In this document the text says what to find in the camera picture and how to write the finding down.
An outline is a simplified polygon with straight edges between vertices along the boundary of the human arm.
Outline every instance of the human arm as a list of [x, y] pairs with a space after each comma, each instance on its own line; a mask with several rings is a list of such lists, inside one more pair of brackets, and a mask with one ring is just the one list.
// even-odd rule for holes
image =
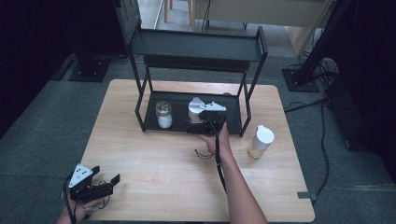
[[[92, 214], [92, 212], [88, 212], [80, 204], [77, 204], [77, 202], [71, 200], [70, 197], [68, 197], [68, 201], [69, 201], [70, 208], [72, 209], [72, 211], [74, 211], [74, 209], [76, 207], [76, 213], [74, 213], [74, 214], [76, 216], [77, 223], [82, 221], [82, 219], [86, 215], [91, 215]], [[84, 204], [84, 207], [94, 207], [97, 204], [101, 203], [102, 201], [103, 201], [103, 199], [97, 199], [97, 200], [94, 200], [94, 201], [91, 201], [89, 203]], [[72, 223], [71, 220], [70, 220], [69, 213], [67, 212], [66, 205], [62, 209], [61, 215], [59, 216], [58, 221], [56, 223], [57, 224], [70, 224], [70, 223]]]
[[[216, 138], [198, 135], [212, 153], [216, 151]], [[267, 223], [264, 213], [251, 193], [245, 178], [236, 163], [230, 146], [227, 123], [219, 133], [221, 168], [227, 189], [230, 221], [237, 223]]]

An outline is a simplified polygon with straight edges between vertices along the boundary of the chair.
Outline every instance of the chair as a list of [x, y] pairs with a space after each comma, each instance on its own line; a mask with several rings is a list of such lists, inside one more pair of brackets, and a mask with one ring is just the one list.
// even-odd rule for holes
[[[181, 1], [186, 1], [188, 3], [188, 8], [189, 8], [189, 24], [192, 25], [192, 3], [191, 0], [181, 0]], [[173, 7], [173, 0], [169, 0], [169, 9], [172, 9]], [[163, 20], [165, 22], [168, 22], [168, 0], [164, 1], [164, 6], [163, 6]]]

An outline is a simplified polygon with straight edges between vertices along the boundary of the wooden surface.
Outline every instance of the wooden surface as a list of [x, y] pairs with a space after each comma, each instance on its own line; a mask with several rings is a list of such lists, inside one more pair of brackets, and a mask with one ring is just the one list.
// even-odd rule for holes
[[[193, 18], [203, 20], [209, 0], [193, 0]], [[332, 0], [216, 0], [210, 21], [236, 21], [287, 26], [296, 55], [300, 55]]]
[[[235, 94], [238, 86], [153, 81], [158, 91]], [[194, 152], [197, 148], [206, 154], [205, 143], [189, 133], [143, 133], [134, 114], [137, 97], [134, 80], [113, 80], [93, 127], [81, 164], [90, 168], [100, 165], [96, 181], [109, 181], [120, 174], [120, 183], [107, 208], [91, 219], [228, 221], [227, 198], [215, 160], [201, 160]], [[252, 120], [244, 137], [232, 135], [230, 139], [251, 191], [269, 221], [312, 221], [315, 215], [310, 200], [297, 196], [307, 189], [276, 87], [257, 85], [250, 105]], [[241, 109], [241, 113], [245, 119], [246, 111]], [[271, 129], [276, 138], [255, 161], [247, 149], [260, 124]]]

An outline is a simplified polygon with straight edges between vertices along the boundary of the cable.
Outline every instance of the cable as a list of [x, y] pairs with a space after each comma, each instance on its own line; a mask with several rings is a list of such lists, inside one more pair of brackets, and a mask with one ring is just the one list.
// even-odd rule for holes
[[318, 104], [320, 104], [320, 103], [324, 103], [324, 102], [326, 102], [327, 101], [327, 99], [326, 98], [323, 98], [323, 99], [320, 99], [320, 100], [316, 100], [315, 102], [313, 102], [313, 103], [311, 103], [311, 104], [304, 104], [304, 105], [299, 105], [299, 106], [296, 106], [296, 107], [294, 107], [294, 108], [292, 108], [292, 109], [286, 109], [286, 110], [284, 110], [284, 112], [285, 112], [285, 114], [286, 113], [289, 113], [289, 112], [291, 112], [291, 111], [295, 111], [295, 110], [299, 110], [299, 109], [302, 109], [302, 108], [306, 108], [306, 107], [309, 107], [309, 106], [311, 106], [311, 105], [318, 105]]
[[209, 3], [207, 4], [207, 7], [206, 7], [206, 12], [205, 12], [205, 15], [204, 15], [204, 20], [202, 21], [201, 32], [204, 31], [204, 24], [205, 24], [205, 21], [206, 21], [206, 22], [209, 22], [210, 2], [211, 2], [211, 0], [209, 0]]
[[285, 106], [285, 107], [283, 107], [283, 110], [285, 110], [285, 109], [289, 109], [289, 108], [291, 108], [291, 106], [292, 106], [292, 105], [297, 105], [297, 104], [306, 105], [306, 103], [304, 103], [304, 102], [301, 102], [301, 101], [297, 101], [297, 102], [291, 102], [291, 103], [289, 104], [289, 106]]
[[321, 122], [322, 122], [322, 136], [321, 136], [321, 141], [320, 141], [320, 146], [321, 146], [321, 150], [322, 150], [322, 153], [323, 153], [323, 158], [324, 158], [324, 160], [325, 160], [325, 169], [326, 169], [326, 175], [325, 175], [325, 177], [324, 177], [324, 179], [323, 179], [323, 182], [321, 183], [321, 185], [320, 185], [320, 187], [319, 187], [319, 189], [318, 189], [318, 193], [317, 193], [317, 196], [319, 197], [319, 195], [320, 195], [320, 193], [323, 191], [323, 189], [324, 189], [324, 187], [326, 186], [326, 183], [327, 183], [327, 180], [329, 179], [329, 173], [330, 173], [330, 163], [329, 163], [329, 157], [328, 157], [328, 155], [327, 155], [327, 152], [326, 152], [326, 148], [324, 147], [324, 135], [325, 135], [325, 131], [326, 131], [326, 125], [325, 125], [325, 121], [324, 121], [324, 112], [323, 112], [323, 106], [324, 106], [324, 103], [325, 102], [323, 102], [322, 104], [321, 104], [321, 107], [320, 107], [320, 113], [321, 113]]
[[209, 155], [201, 154], [201, 153], [198, 152], [197, 149], [195, 149], [194, 151], [195, 151], [195, 153], [197, 154], [197, 156], [198, 156], [200, 159], [202, 159], [202, 160], [210, 159], [210, 158], [212, 158], [213, 155], [214, 155], [213, 153], [210, 153]]
[[96, 210], [100, 210], [100, 209], [104, 209], [106, 208], [108, 202], [110, 201], [110, 195], [107, 195], [107, 201], [105, 201], [105, 198], [103, 199], [103, 206], [102, 207], [84, 207], [84, 205], [81, 202], [78, 202], [80, 204], [80, 206], [87, 210], [87, 211], [96, 211]]
[[75, 223], [77, 223], [77, 219], [76, 219], [76, 216], [74, 216], [72, 214], [72, 210], [70, 208], [69, 200], [67, 198], [67, 189], [66, 189], [67, 182], [72, 178], [72, 176], [73, 176], [73, 173], [68, 175], [67, 178], [64, 180], [64, 203], [66, 204], [67, 213], [69, 214], [70, 221], [72, 222], [72, 224], [75, 224]]
[[[319, 35], [318, 35], [318, 39], [322, 36], [322, 34], [323, 34], [323, 29], [320, 30]], [[315, 41], [315, 32], [314, 32], [314, 33], [312, 34], [312, 48], [315, 46], [316, 42], [317, 42], [317, 41]], [[311, 52], [309, 52], [309, 51], [307, 51], [307, 50], [304, 50], [304, 51], [303, 51], [303, 54], [298, 56], [298, 62], [299, 62], [299, 63], [289, 64], [289, 65], [288, 65], [288, 69], [290, 69], [291, 66], [294, 66], [293, 69], [296, 69], [296, 67], [300, 68], [301, 66], [303, 66], [304, 62], [302, 62], [302, 58], [303, 58], [303, 57], [308, 58], [310, 53], [311, 53]]]
[[73, 212], [75, 215], [76, 215], [77, 204], [78, 203], [75, 203], [75, 209], [74, 209], [74, 212]]
[[210, 126], [213, 129], [213, 132], [215, 133], [216, 136], [216, 152], [215, 152], [215, 159], [216, 159], [216, 166], [218, 168], [218, 173], [219, 173], [219, 177], [220, 177], [220, 181], [221, 184], [224, 188], [225, 193], [227, 193], [227, 189], [225, 187], [225, 180], [224, 180], [224, 176], [222, 174], [222, 170], [221, 170], [221, 158], [220, 158], [220, 146], [219, 146], [219, 132], [216, 130], [215, 125], [213, 125], [212, 121], [210, 121], [210, 119], [208, 119], [206, 116], [204, 116], [205, 119], [209, 122]]

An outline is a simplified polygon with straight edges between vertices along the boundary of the black metal shelf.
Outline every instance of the black metal shelf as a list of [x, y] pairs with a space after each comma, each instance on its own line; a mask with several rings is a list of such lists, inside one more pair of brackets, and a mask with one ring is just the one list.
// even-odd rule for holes
[[[255, 36], [240, 36], [148, 30], [137, 26], [131, 41], [126, 43], [126, 47], [140, 94], [135, 113], [143, 132], [145, 130], [186, 132], [189, 103], [193, 97], [199, 97], [206, 104], [215, 102], [225, 106], [229, 132], [243, 136], [251, 119], [249, 99], [268, 55], [261, 27]], [[142, 55], [146, 66], [143, 84], [140, 82], [134, 60], [135, 55]], [[251, 63], [259, 63], [259, 65], [248, 88], [246, 76]], [[243, 75], [236, 95], [156, 91], [151, 82], [150, 67], [233, 72]], [[150, 96], [146, 117], [143, 120], [139, 111], [147, 84]], [[240, 108], [239, 104], [241, 93], [244, 93], [247, 111], [244, 124], [241, 120], [241, 109], [245, 108]], [[158, 125], [155, 105], [160, 101], [169, 102], [173, 108], [172, 126], [167, 129], [162, 129]]]

